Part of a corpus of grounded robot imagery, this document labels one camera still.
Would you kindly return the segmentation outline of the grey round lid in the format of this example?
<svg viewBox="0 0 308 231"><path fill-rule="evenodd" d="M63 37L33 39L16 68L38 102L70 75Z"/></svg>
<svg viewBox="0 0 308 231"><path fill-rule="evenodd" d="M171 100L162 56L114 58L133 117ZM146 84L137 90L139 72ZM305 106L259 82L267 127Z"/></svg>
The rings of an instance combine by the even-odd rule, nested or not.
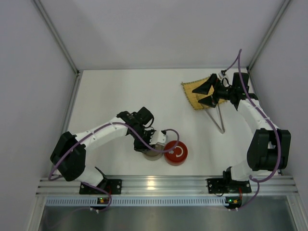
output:
<svg viewBox="0 0 308 231"><path fill-rule="evenodd" d="M153 151L153 150L149 150L149 151L147 151L147 152L144 153L144 154L149 155L149 156L155 156L155 155L157 155L157 154L162 154L162 155L163 155L163 153L161 152L161 151L164 150L164 146L163 146L163 145L156 144L155 147L154 147L154 149L158 150L159 152L155 152L155 151Z"/></svg>

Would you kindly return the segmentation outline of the grey-banded steel bowl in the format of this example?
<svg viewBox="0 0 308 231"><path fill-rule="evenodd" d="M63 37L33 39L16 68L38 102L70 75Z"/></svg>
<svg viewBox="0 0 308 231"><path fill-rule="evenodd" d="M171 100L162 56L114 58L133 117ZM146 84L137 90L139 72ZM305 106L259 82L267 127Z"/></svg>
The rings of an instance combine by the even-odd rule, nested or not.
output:
<svg viewBox="0 0 308 231"><path fill-rule="evenodd" d="M143 154L144 158L149 160L149 161L156 161L158 159L160 159L162 157L162 154L157 154L155 156L149 156L149 155L146 155L146 154Z"/></svg>

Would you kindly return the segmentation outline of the steel serving tongs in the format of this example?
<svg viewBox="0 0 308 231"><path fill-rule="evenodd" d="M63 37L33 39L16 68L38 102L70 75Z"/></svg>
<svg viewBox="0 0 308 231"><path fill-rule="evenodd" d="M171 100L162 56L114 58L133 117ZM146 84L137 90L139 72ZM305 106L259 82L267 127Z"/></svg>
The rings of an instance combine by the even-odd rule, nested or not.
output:
<svg viewBox="0 0 308 231"><path fill-rule="evenodd" d="M206 114L209 116L209 118L211 119L211 121L214 123L214 125L216 126L216 128L218 129L218 131L221 133L221 134L224 134L225 133L225 126L224 126L224 122L223 122L223 117L222 117L222 113L221 113L221 109L220 109L220 104L217 104L216 106L216 110L217 110L217 113L218 113L218 118L219 118L219 123L214 119L214 117L210 114L210 111L209 111L209 106L206 107L204 104L201 104L203 110L206 112Z"/></svg>

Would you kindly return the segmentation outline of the red-banded steel bowl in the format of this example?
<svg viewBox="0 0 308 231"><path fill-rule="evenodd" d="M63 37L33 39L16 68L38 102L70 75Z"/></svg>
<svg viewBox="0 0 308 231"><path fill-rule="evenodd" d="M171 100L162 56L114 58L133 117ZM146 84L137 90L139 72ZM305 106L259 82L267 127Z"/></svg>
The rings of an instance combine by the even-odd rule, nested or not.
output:
<svg viewBox="0 0 308 231"><path fill-rule="evenodd" d="M182 165L182 164L184 164L185 163L185 160L183 160L183 161L172 161L172 160L169 160L169 159L165 159L166 160L166 162L168 163L168 164L170 164L171 166L180 166L180 165Z"/></svg>

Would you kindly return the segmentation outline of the red round lid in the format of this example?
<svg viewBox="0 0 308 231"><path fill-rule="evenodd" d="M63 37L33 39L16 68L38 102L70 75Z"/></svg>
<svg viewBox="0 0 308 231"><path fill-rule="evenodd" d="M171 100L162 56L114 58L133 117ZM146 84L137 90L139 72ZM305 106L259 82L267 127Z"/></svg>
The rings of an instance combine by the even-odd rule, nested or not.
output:
<svg viewBox="0 0 308 231"><path fill-rule="evenodd" d="M188 156L188 149L186 145L179 141L178 145L170 152L164 153L165 159L172 161L183 161L186 160Z"/></svg>

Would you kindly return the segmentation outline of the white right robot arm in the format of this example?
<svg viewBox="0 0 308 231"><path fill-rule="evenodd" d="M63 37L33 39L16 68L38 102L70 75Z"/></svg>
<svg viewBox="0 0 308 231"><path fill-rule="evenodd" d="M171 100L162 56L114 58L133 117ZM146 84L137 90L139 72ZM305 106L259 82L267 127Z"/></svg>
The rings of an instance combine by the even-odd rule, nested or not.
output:
<svg viewBox="0 0 308 231"><path fill-rule="evenodd" d="M249 74L240 71L233 74L229 83L224 73L212 74L204 83L192 90L204 97L199 104L215 108L221 100L229 101L245 119L253 134L246 159L227 169L232 181L253 180L265 171L269 180L278 170L285 169L289 160L291 133L280 129L261 108L258 97L249 92Z"/></svg>

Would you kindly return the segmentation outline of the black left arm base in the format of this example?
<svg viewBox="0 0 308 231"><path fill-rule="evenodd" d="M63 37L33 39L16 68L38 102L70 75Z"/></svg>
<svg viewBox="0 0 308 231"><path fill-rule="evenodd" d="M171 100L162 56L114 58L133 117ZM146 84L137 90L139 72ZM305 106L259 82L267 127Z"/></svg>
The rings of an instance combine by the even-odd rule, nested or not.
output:
<svg viewBox="0 0 308 231"><path fill-rule="evenodd" d="M121 179L107 179L102 184L97 186L100 189L105 190L111 195L120 195L122 190ZM81 195L99 195L105 194L100 190L94 189L93 187L87 186L84 183L80 184L79 194Z"/></svg>

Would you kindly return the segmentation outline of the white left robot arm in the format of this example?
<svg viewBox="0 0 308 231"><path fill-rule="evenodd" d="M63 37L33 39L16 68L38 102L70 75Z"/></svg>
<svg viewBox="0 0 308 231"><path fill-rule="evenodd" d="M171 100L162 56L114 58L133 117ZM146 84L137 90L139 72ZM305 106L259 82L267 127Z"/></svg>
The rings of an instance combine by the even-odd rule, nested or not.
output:
<svg viewBox="0 0 308 231"><path fill-rule="evenodd" d="M50 157L54 167L49 180L77 180L88 187L104 189L107 177L97 167L86 165L87 155L116 138L128 135L134 139L135 151L146 153L154 150L159 135L151 126L153 120L153 114L142 107L137 112L120 112L107 123L82 133L63 133Z"/></svg>

